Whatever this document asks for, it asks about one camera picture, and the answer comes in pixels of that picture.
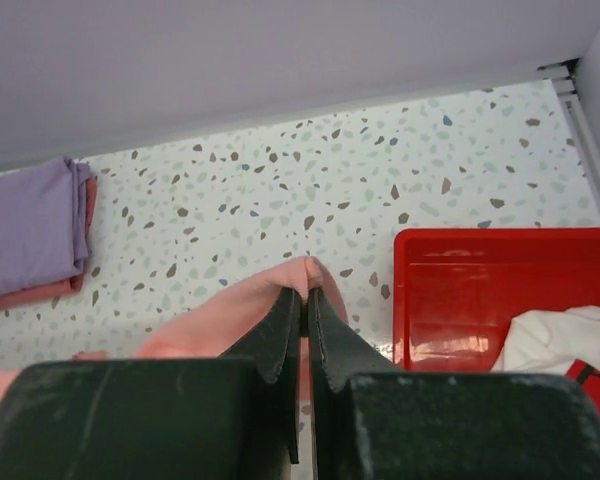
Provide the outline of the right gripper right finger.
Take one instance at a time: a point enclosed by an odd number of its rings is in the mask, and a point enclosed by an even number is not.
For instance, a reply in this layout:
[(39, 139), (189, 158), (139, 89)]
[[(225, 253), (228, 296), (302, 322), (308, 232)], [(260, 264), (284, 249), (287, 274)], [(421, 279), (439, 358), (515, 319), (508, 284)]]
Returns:
[(600, 416), (547, 374), (413, 373), (310, 292), (318, 479), (600, 479)]

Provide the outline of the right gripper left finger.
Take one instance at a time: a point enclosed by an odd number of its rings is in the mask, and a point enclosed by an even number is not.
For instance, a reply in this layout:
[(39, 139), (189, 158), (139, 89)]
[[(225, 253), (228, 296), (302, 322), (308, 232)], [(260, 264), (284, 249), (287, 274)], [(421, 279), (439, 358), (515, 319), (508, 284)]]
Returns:
[(300, 297), (216, 358), (41, 363), (0, 402), (0, 479), (286, 479)]

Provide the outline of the salmon pink t shirt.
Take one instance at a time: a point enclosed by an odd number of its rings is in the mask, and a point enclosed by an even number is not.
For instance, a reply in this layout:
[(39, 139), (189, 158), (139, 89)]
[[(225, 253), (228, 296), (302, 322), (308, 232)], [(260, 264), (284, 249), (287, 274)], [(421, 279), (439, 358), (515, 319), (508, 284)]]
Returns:
[[(166, 324), (136, 350), (134, 359), (218, 357), (256, 327), (270, 313), (283, 288), (296, 291), (303, 302), (322, 288), (338, 318), (348, 323), (345, 302), (327, 268), (306, 256), (261, 271), (214, 295), (204, 304)], [(310, 400), (308, 340), (301, 341), (298, 399)], [(0, 401), (22, 369), (0, 371)]]

